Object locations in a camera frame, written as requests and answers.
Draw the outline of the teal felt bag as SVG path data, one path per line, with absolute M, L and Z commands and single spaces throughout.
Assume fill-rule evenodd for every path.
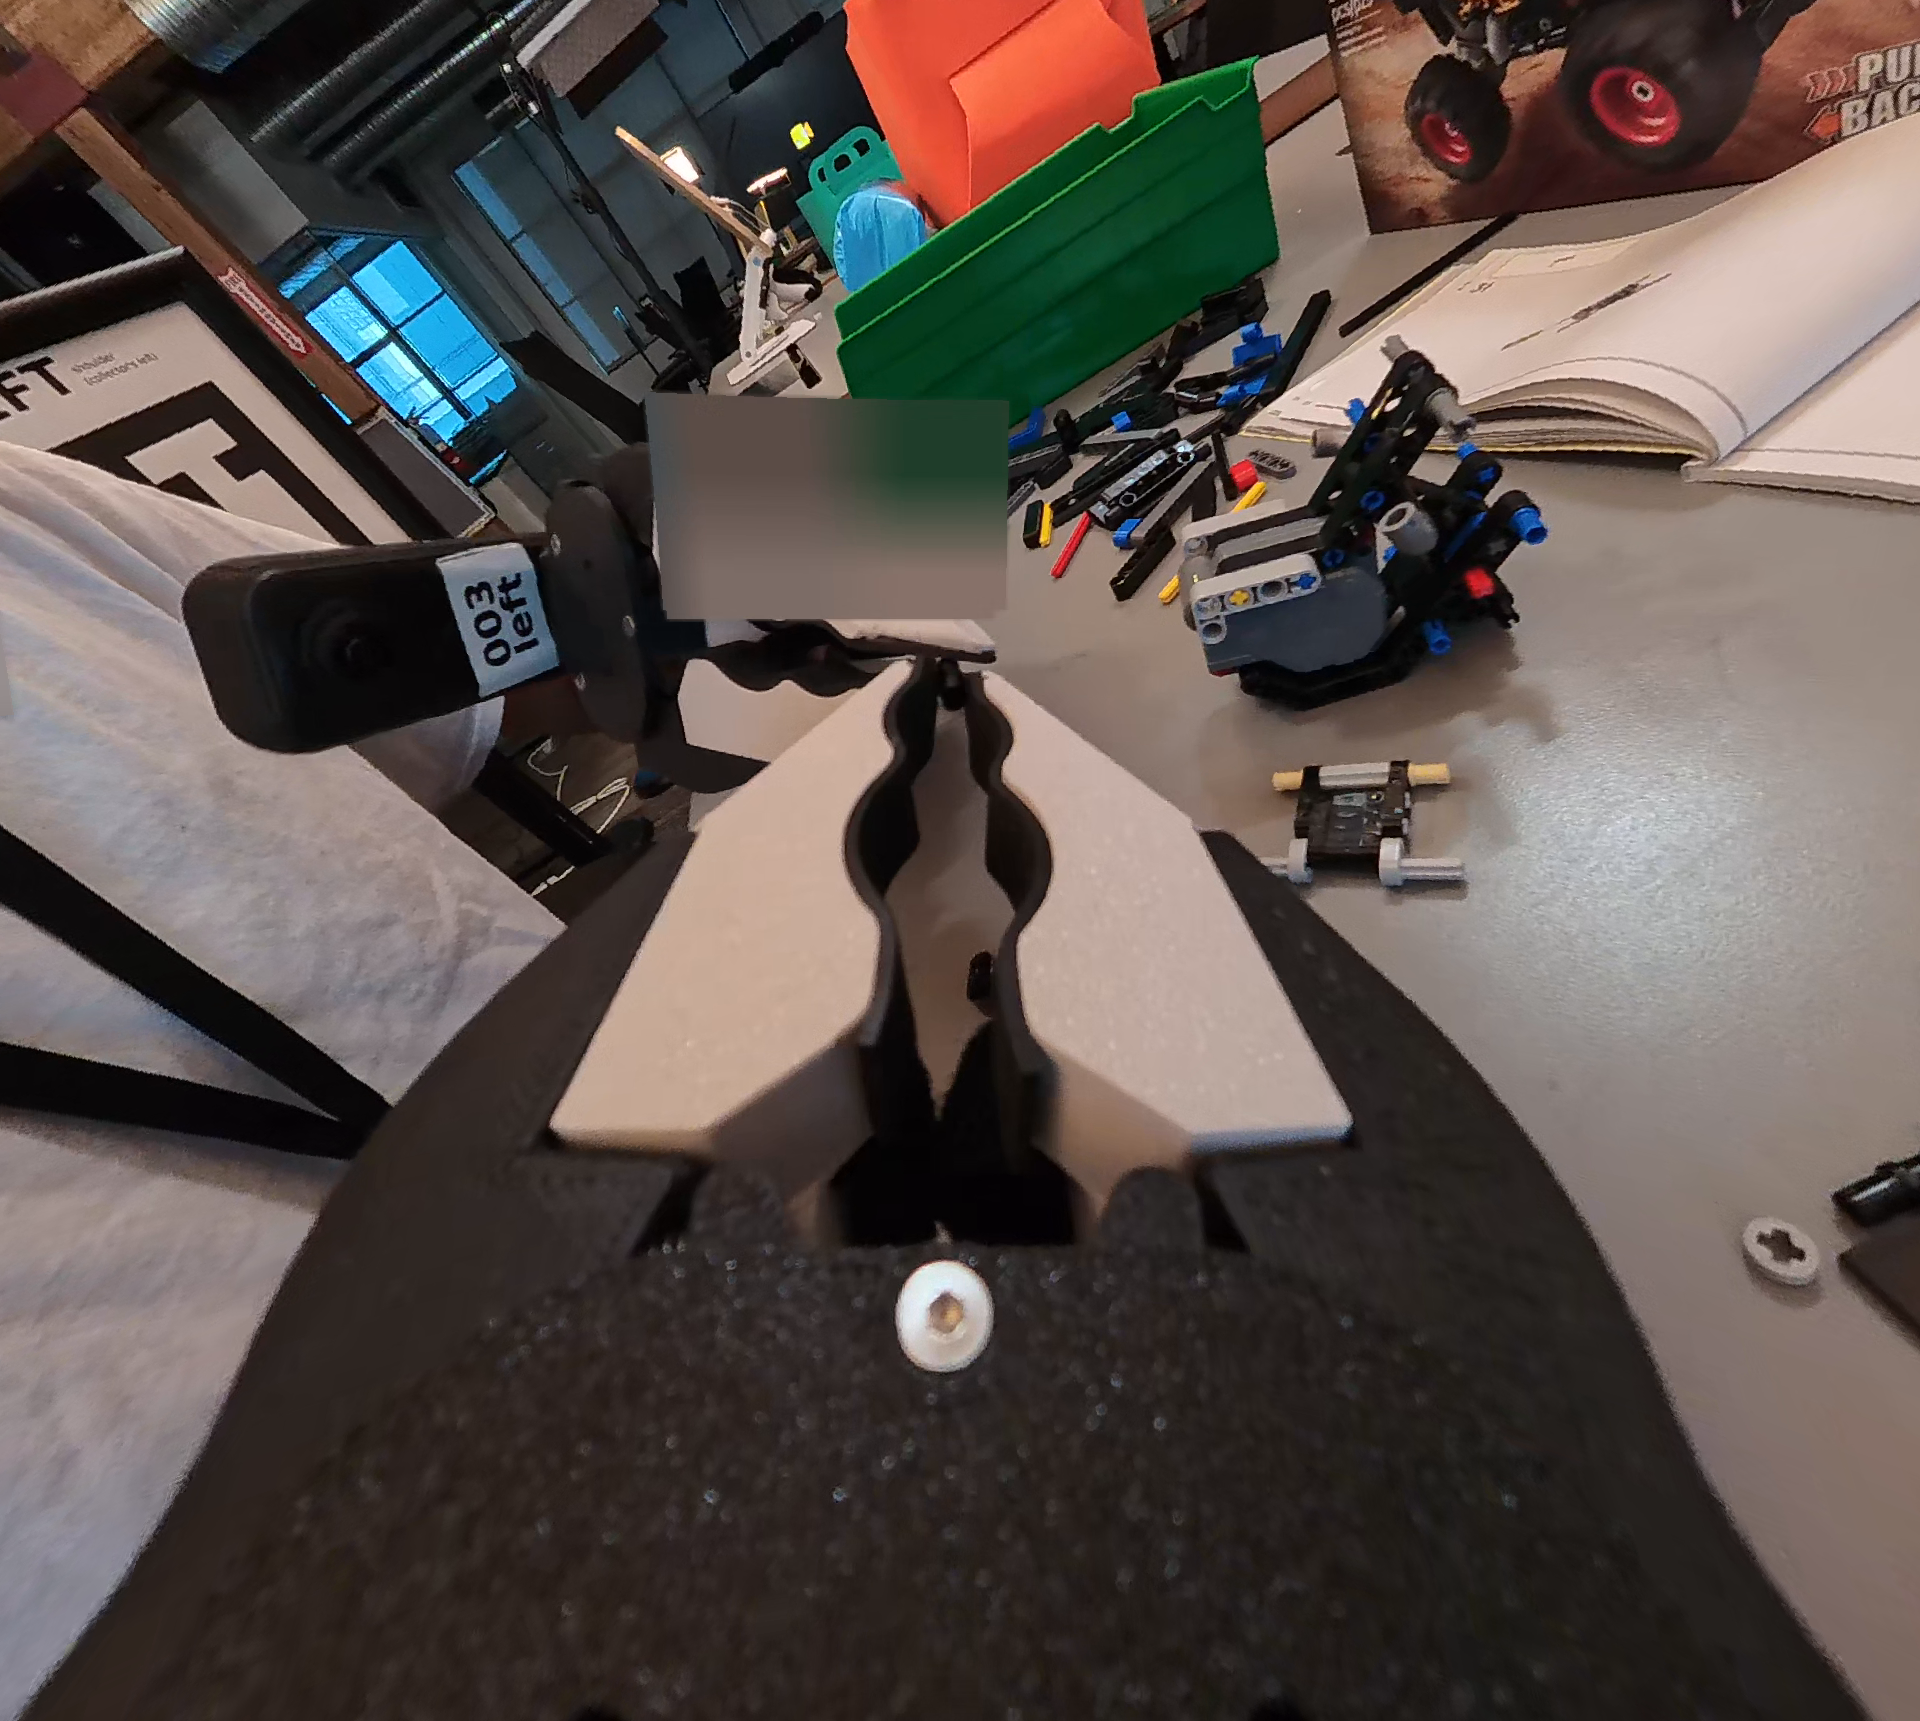
M 900 165 L 875 126 L 857 125 L 809 167 L 805 200 L 836 213 L 855 192 L 884 181 L 900 181 Z

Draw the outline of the pile of black toy beams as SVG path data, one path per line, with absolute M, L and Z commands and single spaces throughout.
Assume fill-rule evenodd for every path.
M 1093 531 L 1079 563 L 1107 556 L 1126 602 L 1151 588 L 1179 526 L 1249 503 L 1278 467 L 1242 459 L 1242 433 L 1305 362 L 1333 310 L 1319 288 L 1278 328 L 1263 322 L 1266 284 L 1253 277 L 1202 298 L 1163 339 L 1093 391 L 1084 409 L 1037 409 L 1009 439 L 1009 516 L 1021 548 L 1048 570 L 1075 521 Z

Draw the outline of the green plastic bin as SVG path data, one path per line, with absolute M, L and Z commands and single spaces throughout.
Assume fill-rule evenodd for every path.
M 834 310 L 853 399 L 1058 403 L 1281 255 L 1244 58 L 1142 92 Z

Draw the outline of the building instruction booklet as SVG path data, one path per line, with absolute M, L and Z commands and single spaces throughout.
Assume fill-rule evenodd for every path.
M 1253 422 L 1345 434 L 1390 342 L 1494 453 L 1653 455 L 1688 478 L 1919 499 L 1919 123 L 1845 141 L 1688 221 L 1494 247 Z

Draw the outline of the partly built toy chassis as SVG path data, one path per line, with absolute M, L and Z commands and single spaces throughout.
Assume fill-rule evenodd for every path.
M 1308 505 L 1247 508 L 1182 532 L 1182 617 L 1209 671 L 1307 711 L 1409 679 L 1477 624 L 1510 631 L 1503 569 L 1548 524 L 1473 439 L 1474 417 L 1421 350 L 1388 371 Z

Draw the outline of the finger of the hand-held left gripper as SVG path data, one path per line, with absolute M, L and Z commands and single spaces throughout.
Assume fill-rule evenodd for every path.
M 900 662 L 997 662 L 972 618 L 687 621 L 681 777 L 751 777 Z

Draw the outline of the small toy axle subassembly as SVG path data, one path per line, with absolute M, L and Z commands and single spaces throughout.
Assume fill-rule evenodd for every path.
M 1291 841 L 1281 856 L 1260 865 L 1297 889 L 1319 871 L 1373 871 L 1383 889 L 1463 887 L 1468 871 L 1458 858 L 1412 853 L 1418 790 L 1453 783 L 1449 763 L 1308 765 L 1273 774 L 1273 788 L 1292 799 Z

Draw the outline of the person's white shirt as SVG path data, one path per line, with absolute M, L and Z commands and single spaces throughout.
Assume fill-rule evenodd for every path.
M 564 922 L 442 820 L 516 696 L 302 757 L 222 727 L 185 588 L 305 548 L 6 442 L 5 830 L 398 1100 Z M 338 1176 L 5 1114 L 5 1717 L 151 1539 Z

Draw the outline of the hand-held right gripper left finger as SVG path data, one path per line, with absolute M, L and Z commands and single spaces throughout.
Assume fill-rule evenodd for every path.
M 923 667 L 894 665 L 708 812 L 552 1111 L 558 1147 L 754 1175 L 815 1236 L 918 1230 L 889 898 L 921 773 Z

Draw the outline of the tan board on white stand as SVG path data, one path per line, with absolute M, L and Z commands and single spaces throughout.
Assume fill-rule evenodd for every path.
M 617 126 L 614 137 L 651 169 L 673 192 L 695 204 L 725 238 L 741 250 L 739 340 L 727 369 L 729 389 L 749 393 L 774 371 L 791 369 L 803 389 L 822 386 L 822 375 L 805 350 L 805 339 L 819 327 L 809 310 L 821 301 L 821 284 L 809 275 L 780 279 L 780 243 L 777 232 L 756 221 L 739 203 L 715 196 L 690 177 L 692 160 L 682 150 L 663 156 L 636 133 Z

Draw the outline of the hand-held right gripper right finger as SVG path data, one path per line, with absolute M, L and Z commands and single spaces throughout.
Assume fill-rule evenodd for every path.
M 1354 1117 L 1193 819 L 1004 679 L 971 676 L 1015 1117 L 1102 1213 L 1141 1170 L 1345 1140 Z

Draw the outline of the studio light panel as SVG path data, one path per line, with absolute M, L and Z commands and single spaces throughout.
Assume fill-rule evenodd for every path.
M 516 44 L 516 70 L 587 117 L 664 44 L 663 5 L 687 0 L 564 0 Z

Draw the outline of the long black toy axle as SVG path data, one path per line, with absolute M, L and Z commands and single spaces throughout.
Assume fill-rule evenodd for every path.
M 1479 227 L 1467 238 L 1463 238 L 1453 249 L 1449 249 L 1444 255 L 1436 256 L 1433 262 L 1418 269 L 1409 279 L 1400 281 L 1388 293 L 1369 303 L 1354 316 L 1348 316 L 1346 321 L 1343 321 L 1339 325 L 1339 335 L 1346 339 L 1379 322 L 1383 316 L 1390 315 L 1392 310 L 1409 303 L 1412 297 L 1421 295 L 1425 288 L 1428 288 L 1428 284 L 1433 284 L 1436 279 L 1447 275 L 1451 269 L 1457 269 L 1467 258 L 1477 255 L 1482 247 L 1486 247 L 1492 238 L 1497 238 L 1499 234 L 1514 227 L 1518 221 L 1521 221 L 1518 213 L 1506 213 Z

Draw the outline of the light blue cloth bundle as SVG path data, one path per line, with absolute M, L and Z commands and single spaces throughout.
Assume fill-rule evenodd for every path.
M 836 204 L 833 267 L 853 295 L 918 253 L 940 230 L 899 178 L 861 184 Z

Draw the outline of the black flat toy panel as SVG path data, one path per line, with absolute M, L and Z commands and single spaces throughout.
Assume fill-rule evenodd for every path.
M 1919 1338 L 1919 1215 L 1867 1230 L 1839 1262 L 1878 1309 Z

